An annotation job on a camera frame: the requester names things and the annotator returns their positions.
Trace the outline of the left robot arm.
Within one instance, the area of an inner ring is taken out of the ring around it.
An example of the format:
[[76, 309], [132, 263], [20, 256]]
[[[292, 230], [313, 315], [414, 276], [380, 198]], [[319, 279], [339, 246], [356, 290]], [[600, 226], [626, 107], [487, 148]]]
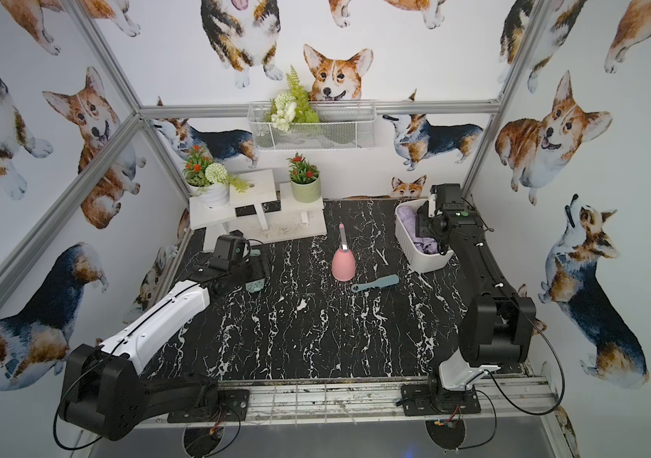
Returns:
[[201, 373], [163, 381], [147, 380], [142, 374], [168, 340], [213, 300], [238, 287], [250, 293], [264, 290], [271, 269], [263, 248], [263, 242], [247, 239], [240, 231], [220, 236], [207, 261], [140, 318], [94, 347], [77, 347], [67, 361], [55, 421], [110, 441], [165, 414], [216, 425], [230, 418], [243, 421], [249, 401], [246, 390], [222, 390]]

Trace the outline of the lilac umbrella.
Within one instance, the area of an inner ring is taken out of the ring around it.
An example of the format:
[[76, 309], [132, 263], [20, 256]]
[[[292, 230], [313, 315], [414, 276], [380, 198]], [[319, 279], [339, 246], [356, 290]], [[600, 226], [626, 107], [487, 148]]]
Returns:
[[426, 255], [435, 255], [439, 252], [439, 246], [436, 240], [432, 238], [419, 237], [417, 235], [417, 213], [411, 206], [400, 205], [397, 208], [397, 215], [401, 223], [405, 226], [415, 248], [419, 252]]

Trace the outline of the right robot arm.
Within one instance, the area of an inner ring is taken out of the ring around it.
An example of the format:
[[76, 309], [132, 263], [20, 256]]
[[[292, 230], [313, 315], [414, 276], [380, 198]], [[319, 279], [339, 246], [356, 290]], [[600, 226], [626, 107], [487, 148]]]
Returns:
[[417, 414], [478, 413], [475, 383], [504, 366], [527, 361], [537, 326], [537, 308], [506, 280], [491, 249], [480, 213], [462, 197], [458, 184], [438, 184], [416, 210], [415, 235], [437, 242], [453, 255], [468, 281], [467, 311], [459, 324], [458, 347], [430, 374], [425, 394], [409, 394]]

